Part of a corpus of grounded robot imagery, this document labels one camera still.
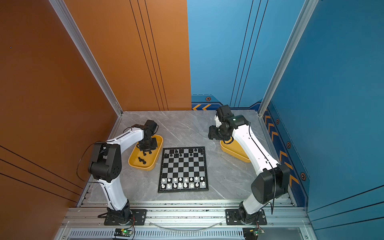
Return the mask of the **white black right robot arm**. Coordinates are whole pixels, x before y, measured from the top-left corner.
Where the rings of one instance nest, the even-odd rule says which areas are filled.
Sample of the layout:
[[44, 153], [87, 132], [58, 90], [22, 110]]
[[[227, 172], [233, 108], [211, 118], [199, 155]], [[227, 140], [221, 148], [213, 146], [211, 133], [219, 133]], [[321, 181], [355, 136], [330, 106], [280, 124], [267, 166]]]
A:
[[259, 212], [268, 202], [286, 194], [289, 190], [291, 170], [281, 165], [263, 147], [252, 131], [251, 123], [244, 116], [225, 114], [215, 115], [215, 124], [209, 128], [209, 139], [236, 141], [245, 151], [256, 172], [256, 179], [251, 184], [251, 195], [240, 203], [240, 221], [250, 225], [256, 221]]

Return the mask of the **aluminium corner post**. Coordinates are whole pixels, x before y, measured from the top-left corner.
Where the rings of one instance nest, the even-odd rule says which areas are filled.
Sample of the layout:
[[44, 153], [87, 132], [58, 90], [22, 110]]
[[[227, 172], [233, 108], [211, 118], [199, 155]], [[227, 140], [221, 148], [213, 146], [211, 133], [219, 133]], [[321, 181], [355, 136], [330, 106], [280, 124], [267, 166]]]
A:
[[112, 88], [110, 87], [105, 75], [103, 74], [97, 60], [95, 59], [91, 49], [89, 48], [85, 38], [83, 37], [79, 27], [77, 26], [74, 18], [72, 17], [67, 5], [62, 0], [49, 0], [55, 13], [59, 17], [67, 33], [81, 54], [83, 60], [87, 64], [89, 70], [93, 74], [101, 90], [112, 106], [117, 116], [122, 116], [123, 109], [119, 104]]
[[297, 48], [298, 43], [313, 15], [313, 12], [318, 4], [319, 0], [306, 0], [299, 13], [299, 16], [292, 29], [290, 37], [281, 55], [281, 58], [277, 64], [275, 72], [271, 78], [271, 81], [267, 87], [263, 100], [258, 110], [258, 114], [262, 117], [270, 104], [272, 97], [286, 71], [286, 68]]

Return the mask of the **right green circuit board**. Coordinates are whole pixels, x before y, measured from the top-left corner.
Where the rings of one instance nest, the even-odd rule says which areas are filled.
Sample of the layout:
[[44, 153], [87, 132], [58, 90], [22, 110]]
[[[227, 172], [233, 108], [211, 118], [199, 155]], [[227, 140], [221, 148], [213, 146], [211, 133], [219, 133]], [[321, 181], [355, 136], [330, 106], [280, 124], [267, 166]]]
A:
[[263, 229], [243, 228], [243, 236], [245, 240], [258, 240], [259, 236], [264, 233], [265, 231]]

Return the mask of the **aluminium front rail frame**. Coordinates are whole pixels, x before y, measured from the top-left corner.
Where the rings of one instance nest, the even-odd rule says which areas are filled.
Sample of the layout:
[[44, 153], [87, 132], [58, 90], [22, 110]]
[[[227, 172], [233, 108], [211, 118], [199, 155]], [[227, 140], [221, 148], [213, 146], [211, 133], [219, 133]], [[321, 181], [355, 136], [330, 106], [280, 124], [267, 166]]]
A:
[[105, 226], [105, 205], [86, 204], [70, 208], [55, 236], [57, 240], [120, 240], [115, 229], [133, 229], [132, 240], [244, 240], [243, 228], [263, 229], [258, 240], [314, 240], [315, 231], [303, 208], [289, 199], [279, 199], [274, 209], [263, 208], [267, 225], [226, 223], [226, 209], [238, 209], [238, 200], [139, 201], [131, 210], [146, 209], [143, 226]]

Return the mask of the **black white chess board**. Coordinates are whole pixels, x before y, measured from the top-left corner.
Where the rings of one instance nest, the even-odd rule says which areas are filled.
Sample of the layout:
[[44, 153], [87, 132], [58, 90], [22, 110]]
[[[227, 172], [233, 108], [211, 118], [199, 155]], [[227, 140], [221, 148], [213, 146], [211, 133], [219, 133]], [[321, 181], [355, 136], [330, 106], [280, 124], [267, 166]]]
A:
[[208, 191], [205, 147], [164, 148], [158, 193]]

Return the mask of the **aluminium corner post right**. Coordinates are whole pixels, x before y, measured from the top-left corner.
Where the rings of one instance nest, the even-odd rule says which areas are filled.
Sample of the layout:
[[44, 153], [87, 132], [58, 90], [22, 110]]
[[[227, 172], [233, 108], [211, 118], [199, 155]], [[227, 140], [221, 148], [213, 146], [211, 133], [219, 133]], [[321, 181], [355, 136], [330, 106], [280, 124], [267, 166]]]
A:
[[286, 71], [286, 68], [297, 48], [298, 43], [313, 15], [313, 12], [318, 4], [319, 0], [306, 0], [299, 13], [299, 16], [292, 29], [290, 37], [281, 55], [281, 58], [277, 64], [275, 72], [271, 78], [271, 81], [267, 87], [263, 100], [258, 110], [258, 114], [262, 117], [270, 104], [272, 97]]

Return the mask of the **green circuit board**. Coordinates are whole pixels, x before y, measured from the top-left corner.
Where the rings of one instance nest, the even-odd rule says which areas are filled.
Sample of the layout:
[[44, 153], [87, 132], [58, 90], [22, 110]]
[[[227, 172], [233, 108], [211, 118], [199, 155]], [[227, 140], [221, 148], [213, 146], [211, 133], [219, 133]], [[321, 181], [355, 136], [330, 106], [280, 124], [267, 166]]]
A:
[[114, 238], [120, 240], [132, 240], [135, 235], [133, 229], [115, 229]]
[[263, 229], [243, 228], [243, 236], [245, 240], [258, 240], [259, 236], [264, 233], [265, 231]]

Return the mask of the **yellow left plastic tray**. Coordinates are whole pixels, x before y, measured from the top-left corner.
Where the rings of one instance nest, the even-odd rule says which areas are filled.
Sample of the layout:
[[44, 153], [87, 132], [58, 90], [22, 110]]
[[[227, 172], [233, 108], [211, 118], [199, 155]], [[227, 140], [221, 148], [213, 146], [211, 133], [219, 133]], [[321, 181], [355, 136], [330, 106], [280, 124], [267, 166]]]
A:
[[[155, 135], [155, 139], [157, 139], [158, 147], [152, 151], [152, 154], [149, 154], [146, 152], [146, 156], [143, 156], [143, 152], [140, 151], [137, 147], [134, 148], [132, 151], [128, 163], [131, 167], [143, 170], [143, 171], [151, 171], [159, 158], [160, 152], [163, 148], [163, 137], [160, 135]], [[138, 157], [142, 158], [144, 161], [146, 161], [146, 165], [144, 165], [142, 162], [139, 162]]]

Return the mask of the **aluminium corner post left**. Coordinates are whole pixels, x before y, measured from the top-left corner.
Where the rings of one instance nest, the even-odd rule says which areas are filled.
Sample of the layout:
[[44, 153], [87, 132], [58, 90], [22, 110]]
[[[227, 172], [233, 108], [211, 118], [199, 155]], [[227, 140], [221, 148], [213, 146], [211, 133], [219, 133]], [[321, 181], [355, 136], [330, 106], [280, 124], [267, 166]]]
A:
[[101, 90], [112, 106], [117, 116], [122, 116], [123, 109], [119, 104], [112, 88], [110, 87], [105, 75], [103, 74], [97, 60], [95, 59], [91, 49], [89, 48], [85, 38], [83, 37], [79, 27], [77, 26], [74, 18], [72, 17], [67, 5], [62, 0], [49, 0], [55, 13], [59, 17], [67, 33], [81, 54], [83, 60], [87, 64], [89, 70], [93, 74]]

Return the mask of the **yellow right plastic tray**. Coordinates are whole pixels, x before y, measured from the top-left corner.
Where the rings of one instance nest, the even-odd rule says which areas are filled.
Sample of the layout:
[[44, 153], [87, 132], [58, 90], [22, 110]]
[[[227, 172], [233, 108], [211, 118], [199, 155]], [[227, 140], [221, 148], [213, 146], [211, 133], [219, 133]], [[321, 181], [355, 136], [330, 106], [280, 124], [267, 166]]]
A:
[[220, 141], [221, 149], [223, 152], [241, 160], [245, 163], [250, 163], [250, 159], [237, 141], [233, 141], [230, 144], [225, 144], [224, 141]]

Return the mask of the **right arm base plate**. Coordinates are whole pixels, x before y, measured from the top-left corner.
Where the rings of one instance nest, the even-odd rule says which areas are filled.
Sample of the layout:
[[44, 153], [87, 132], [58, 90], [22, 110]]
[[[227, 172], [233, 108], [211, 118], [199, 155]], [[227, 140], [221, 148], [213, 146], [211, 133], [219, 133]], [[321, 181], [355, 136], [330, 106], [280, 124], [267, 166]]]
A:
[[265, 226], [267, 225], [267, 218], [264, 210], [259, 210], [258, 212], [249, 215], [243, 209], [226, 209], [226, 223], [229, 226], [234, 225], [258, 225]]

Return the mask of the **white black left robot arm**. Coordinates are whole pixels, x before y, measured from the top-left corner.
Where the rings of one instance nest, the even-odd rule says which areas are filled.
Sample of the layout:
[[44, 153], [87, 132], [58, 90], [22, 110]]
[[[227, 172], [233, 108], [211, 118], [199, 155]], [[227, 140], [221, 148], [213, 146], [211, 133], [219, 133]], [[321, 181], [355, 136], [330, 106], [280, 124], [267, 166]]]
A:
[[105, 219], [104, 225], [133, 224], [134, 214], [120, 180], [122, 154], [134, 146], [133, 161], [143, 160], [144, 168], [152, 170], [163, 143], [163, 139], [156, 135], [157, 128], [155, 121], [147, 120], [144, 125], [133, 125], [116, 138], [94, 143], [88, 172], [101, 184], [108, 201], [107, 212], [98, 216]]

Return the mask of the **yellow plastic tray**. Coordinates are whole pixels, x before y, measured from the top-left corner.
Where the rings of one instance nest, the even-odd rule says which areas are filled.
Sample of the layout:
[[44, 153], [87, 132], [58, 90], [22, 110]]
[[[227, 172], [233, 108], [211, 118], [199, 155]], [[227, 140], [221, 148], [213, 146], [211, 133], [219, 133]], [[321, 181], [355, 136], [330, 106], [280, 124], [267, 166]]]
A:
[[220, 141], [221, 149], [223, 152], [241, 160], [245, 163], [250, 163], [250, 159], [237, 141], [233, 141], [230, 144], [225, 144], [224, 141]]
[[[146, 156], [143, 156], [143, 152], [140, 151], [137, 147], [134, 148], [132, 151], [128, 163], [131, 167], [143, 170], [143, 171], [151, 171], [159, 158], [160, 152], [163, 148], [163, 137], [160, 135], [155, 135], [155, 139], [157, 139], [158, 147], [152, 151], [152, 154], [149, 154], [146, 152]], [[142, 158], [144, 161], [146, 161], [146, 165], [144, 165], [142, 162], [139, 162], [138, 157]]]

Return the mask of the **left green circuit board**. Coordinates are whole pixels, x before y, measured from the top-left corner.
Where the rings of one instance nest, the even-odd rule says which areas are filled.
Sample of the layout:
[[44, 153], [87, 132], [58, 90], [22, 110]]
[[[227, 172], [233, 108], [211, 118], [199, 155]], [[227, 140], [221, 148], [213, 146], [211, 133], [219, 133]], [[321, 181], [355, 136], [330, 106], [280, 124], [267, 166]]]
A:
[[115, 229], [114, 238], [120, 240], [132, 240], [135, 235], [133, 229]]

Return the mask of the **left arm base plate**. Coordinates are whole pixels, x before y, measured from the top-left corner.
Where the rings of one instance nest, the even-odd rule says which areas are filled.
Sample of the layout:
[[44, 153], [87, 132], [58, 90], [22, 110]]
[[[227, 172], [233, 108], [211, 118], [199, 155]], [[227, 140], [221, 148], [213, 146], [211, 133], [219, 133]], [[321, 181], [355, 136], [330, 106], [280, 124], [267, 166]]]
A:
[[107, 208], [107, 214], [105, 217], [105, 226], [143, 226], [147, 217], [146, 209], [126, 209], [122, 211], [115, 211]]

